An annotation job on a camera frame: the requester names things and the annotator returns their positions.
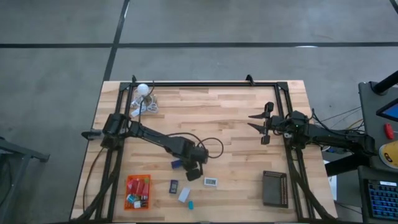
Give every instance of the wooden table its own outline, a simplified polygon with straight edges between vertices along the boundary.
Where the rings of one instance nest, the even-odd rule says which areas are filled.
[[[288,81],[288,84],[293,109],[310,116],[304,82]],[[102,129],[108,115],[114,112],[118,89],[119,82],[104,82],[93,128]],[[270,133],[271,143],[263,146],[260,144],[261,135],[246,124],[251,122],[262,125],[263,120],[250,119],[248,116],[262,113],[264,104],[268,101],[275,102],[273,88],[157,87],[154,94],[158,98],[159,113],[146,113],[142,117],[144,126],[165,134],[191,132],[201,139],[216,137],[224,142],[224,154],[218,159],[209,159],[203,167],[204,176],[217,178],[218,186],[205,187],[203,177],[192,182],[187,181],[183,169],[172,170],[170,162],[175,158],[167,154],[163,148],[141,139],[128,138],[124,147],[114,222],[297,220],[289,178],[288,209],[263,206],[261,199],[262,171],[289,173],[282,137]],[[274,108],[273,114],[277,114],[277,107]],[[90,166],[101,149],[100,142],[101,140],[94,140],[88,145],[71,218],[82,213],[84,184]],[[220,153],[220,145],[216,141],[206,142],[206,147],[212,156]],[[307,146],[303,153],[312,192],[326,210],[337,217],[319,147]],[[93,169],[86,192],[86,206],[99,191],[105,154],[99,157]],[[126,178],[132,174],[152,176],[149,210],[124,210]],[[169,194],[171,179],[179,181],[177,195]],[[191,188],[188,199],[193,200],[194,210],[189,210],[187,203],[177,200],[183,187]],[[303,198],[303,193],[299,191],[300,198]],[[109,194],[110,190],[105,196],[104,211],[108,210]],[[305,200],[301,201],[303,212],[306,214]]]

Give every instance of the white ball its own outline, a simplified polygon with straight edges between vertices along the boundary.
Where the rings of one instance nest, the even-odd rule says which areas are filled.
[[[145,96],[149,92],[149,87],[146,84],[140,84],[137,87],[137,91],[138,91],[138,94],[140,94],[141,96]]]

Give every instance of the white digital display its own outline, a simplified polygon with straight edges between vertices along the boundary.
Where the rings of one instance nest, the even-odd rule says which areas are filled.
[[[397,187],[397,183],[393,183],[393,182],[380,181],[380,184]]]

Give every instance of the red container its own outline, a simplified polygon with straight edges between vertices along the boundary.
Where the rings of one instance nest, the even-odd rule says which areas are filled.
[[[147,183],[147,187],[145,187],[145,185],[142,184],[142,183],[145,183],[145,179],[149,180]],[[141,208],[134,208],[134,205],[127,201],[127,196],[132,193],[133,194],[138,193],[139,195],[142,195],[143,190],[148,191],[147,205],[145,207],[141,207]],[[149,209],[149,204],[150,204],[150,175],[149,174],[129,175],[127,177],[127,181],[126,181],[126,194],[124,196],[124,209],[125,210],[145,210],[145,209]]]

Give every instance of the computer monitor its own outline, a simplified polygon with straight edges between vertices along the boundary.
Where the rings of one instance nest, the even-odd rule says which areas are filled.
[[[398,98],[377,110],[376,114],[398,122]]]

